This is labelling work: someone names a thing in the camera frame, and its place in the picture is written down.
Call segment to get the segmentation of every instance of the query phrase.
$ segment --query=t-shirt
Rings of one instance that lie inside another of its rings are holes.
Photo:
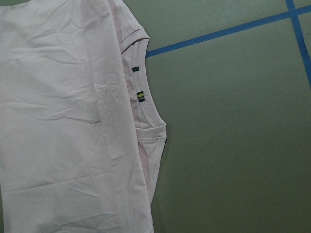
[[[122,0],[0,7],[5,233],[153,233],[166,124]]]

